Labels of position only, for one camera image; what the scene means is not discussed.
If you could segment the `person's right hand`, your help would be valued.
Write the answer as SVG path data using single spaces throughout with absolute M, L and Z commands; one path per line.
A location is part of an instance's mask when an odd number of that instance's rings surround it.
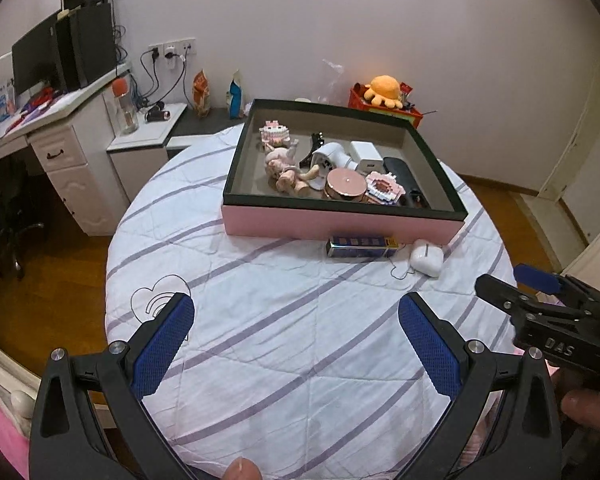
M 600 389 L 584 386 L 584 380 L 572 370 L 562 370 L 547 364 L 554 386 L 558 415 L 561 422 L 569 420 L 576 425 L 600 433 Z

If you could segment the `person's left hand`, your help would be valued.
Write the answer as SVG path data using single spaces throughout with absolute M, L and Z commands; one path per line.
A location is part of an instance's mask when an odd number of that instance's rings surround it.
M 221 477 L 222 480 L 262 480 L 260 468 L 245 457 L 238 457 L 230 463 Z

